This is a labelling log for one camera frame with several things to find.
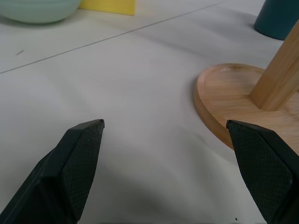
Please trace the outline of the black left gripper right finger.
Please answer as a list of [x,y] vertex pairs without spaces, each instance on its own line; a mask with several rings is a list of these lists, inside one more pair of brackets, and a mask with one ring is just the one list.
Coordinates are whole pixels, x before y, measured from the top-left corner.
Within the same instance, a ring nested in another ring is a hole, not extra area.
[[299,222],[299,157],[273,130],[228,120],[241,176],[268,224]]

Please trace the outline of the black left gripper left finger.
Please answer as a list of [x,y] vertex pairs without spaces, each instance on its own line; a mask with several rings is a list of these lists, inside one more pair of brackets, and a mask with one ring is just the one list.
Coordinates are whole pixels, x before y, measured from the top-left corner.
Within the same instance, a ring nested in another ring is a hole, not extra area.
[[96,119],[68,129],[30,172],[0,222],[76,224],[93,184],[104,127],[104,120]]

